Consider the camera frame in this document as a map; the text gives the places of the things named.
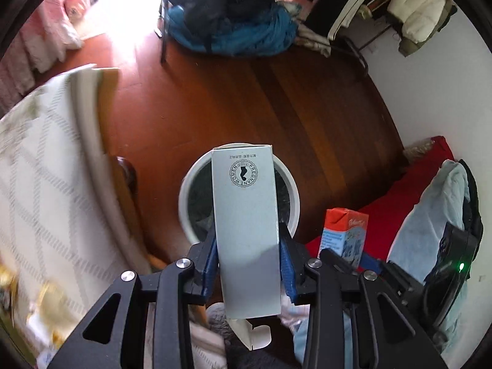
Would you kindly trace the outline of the white long cardboard box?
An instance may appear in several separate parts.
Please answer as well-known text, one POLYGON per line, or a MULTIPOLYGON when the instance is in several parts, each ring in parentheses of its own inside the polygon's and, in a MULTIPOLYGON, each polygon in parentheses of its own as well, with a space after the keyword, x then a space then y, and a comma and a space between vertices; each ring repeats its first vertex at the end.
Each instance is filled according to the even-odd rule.
POLYGON ((267 237, 253 239, 253 231, 238 241, 230 234, 217 236, 219 270, 228 324, 248 350, 267 347, 272 337, 268 326, 253 327, 251 319, 281 312, 279 232, 275 243, 267 237))

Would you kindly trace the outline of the blue red milk carton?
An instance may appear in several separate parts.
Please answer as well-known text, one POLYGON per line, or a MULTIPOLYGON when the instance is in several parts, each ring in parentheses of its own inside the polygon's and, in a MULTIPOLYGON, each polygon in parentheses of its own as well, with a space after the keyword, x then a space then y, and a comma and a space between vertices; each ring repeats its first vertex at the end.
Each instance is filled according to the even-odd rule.
POLYGON ((357 269, 363 254, 369 216, 346 208, 331 208, 326 211, 319 253, 331 249, 354 269, 357 269))

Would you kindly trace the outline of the white round trash bin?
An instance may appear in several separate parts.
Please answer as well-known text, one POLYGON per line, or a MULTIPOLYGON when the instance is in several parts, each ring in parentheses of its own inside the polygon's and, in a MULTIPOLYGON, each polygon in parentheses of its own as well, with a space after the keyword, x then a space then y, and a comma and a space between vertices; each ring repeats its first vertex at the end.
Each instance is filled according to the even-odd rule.
POLYGON ((300 220, 300 195, 288 168, 270 145, 230 143, 201 156, 182 181, 178 216, 188 241, 206 240, 212 230, 222 241, 253 239, 275 243, 278 224, 294 236, 300 220))

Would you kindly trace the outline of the grey fluffy slipper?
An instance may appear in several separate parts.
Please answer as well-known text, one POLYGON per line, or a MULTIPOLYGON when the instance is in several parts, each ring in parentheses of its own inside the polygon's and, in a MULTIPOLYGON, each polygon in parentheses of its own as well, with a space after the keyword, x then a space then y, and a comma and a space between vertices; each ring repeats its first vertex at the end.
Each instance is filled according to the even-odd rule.
POLYGON ((206 309, 206 314, 210 330, 224 339, 228 368, 247 368, 246 358, 249 350, 228 324, 224 304, 214 303, 206 309))

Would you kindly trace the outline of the red bed sheet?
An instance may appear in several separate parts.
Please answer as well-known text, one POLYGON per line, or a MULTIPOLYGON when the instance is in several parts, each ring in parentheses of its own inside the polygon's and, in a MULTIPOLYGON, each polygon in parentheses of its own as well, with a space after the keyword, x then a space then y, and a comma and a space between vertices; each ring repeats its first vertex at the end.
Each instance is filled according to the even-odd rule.
POLYGON ((454 155, 445 137, 432 137, 431 149, 415 162, 410 163, 404 176, 394 182, 386 194, 370 202, 357 211, 347 208, 332 208, 326 211, 324 226, 330 230, 343 231, 349 220, 355 219, 363 224, 366 237, 359 269, 379 271, 379 263, 384 262, 389 249, 402 226, 404 219, 419 202, 424 189, 437 174, 442 163, 454 155))

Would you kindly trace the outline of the light blue blanket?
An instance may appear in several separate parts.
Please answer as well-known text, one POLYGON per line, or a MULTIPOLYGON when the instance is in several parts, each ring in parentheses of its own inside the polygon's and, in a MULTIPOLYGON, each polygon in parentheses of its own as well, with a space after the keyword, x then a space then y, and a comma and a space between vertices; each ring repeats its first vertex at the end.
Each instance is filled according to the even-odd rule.
POLYGON ((465 228, 463 203, 470 200, 465 167, 446 160, 419 202, 404 219, 389 250, 388 259, 423 282, 437 262, 438 245, 446 223, 465 228))

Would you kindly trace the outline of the white quilted tablecloth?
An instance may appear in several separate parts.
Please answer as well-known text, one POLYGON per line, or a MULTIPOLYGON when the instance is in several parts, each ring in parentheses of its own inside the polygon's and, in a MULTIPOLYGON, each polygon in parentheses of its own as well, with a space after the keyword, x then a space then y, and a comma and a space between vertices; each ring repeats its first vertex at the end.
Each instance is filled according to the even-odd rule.
POLYGON ((93 65, 61 73, 1 119, 1 265, 18 283, 14 342, 33 355, 66 336, 122 272, 151 271, 103 131, 119 75, 93 65), (47 286, 62 293, 55 331, 38 308, 47 286))

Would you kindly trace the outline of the blue clothes pile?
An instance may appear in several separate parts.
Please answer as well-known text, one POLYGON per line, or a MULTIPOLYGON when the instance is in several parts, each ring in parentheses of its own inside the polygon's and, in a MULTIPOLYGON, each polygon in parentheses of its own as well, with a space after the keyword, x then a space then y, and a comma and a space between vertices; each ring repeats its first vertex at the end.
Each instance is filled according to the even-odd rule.
POLYGON ((163 37, 201 54, 273 56, 288 49, 298 25, 277 0, 161 0, 163 37))

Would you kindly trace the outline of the pink floral curtain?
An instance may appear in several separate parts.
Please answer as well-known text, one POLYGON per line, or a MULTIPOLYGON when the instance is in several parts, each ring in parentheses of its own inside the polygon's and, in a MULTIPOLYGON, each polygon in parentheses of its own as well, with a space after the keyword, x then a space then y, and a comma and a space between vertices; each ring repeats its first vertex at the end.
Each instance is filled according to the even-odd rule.
POLYGON ((1 58, 1 114, 33 90, 35 73, 64 62, 67 51, 83 47, 74 28, 90 0, 43 0, 27 19, 1 58))

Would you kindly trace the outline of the white puffer jacket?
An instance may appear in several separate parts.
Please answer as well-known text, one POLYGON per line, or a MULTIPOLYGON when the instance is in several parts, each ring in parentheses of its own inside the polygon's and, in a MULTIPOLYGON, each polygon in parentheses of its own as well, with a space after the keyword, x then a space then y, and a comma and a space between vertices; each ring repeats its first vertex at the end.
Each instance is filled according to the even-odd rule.
POLYGON ((448 0, 391 0, 388 12, 402 24, 402 35, 425 42, 436 28, 448 0))

